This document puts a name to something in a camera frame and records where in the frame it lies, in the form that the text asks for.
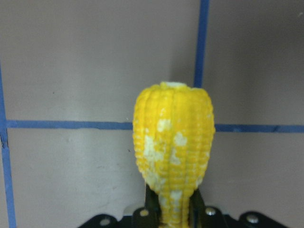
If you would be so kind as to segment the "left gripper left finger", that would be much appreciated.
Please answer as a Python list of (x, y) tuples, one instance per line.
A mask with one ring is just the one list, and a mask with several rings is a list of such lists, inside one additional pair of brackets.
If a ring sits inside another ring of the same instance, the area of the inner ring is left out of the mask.
[(82, 228), (157, 228), (160, 225), (158, 195), (145, 187), (144, 203), (135, 203), (123, 210), (120, 220), (109, 214), (98, 214), (83, 223)]

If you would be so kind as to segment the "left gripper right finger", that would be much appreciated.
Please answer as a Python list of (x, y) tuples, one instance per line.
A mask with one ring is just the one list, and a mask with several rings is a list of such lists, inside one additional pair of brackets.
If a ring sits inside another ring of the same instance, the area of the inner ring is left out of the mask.
[(276, 228), (278, 222), (256, 212), (248, 211), (238, 219), (222, 213), (216, 207), (206, 206), (199, 190), (190, 197), (191, 228)]

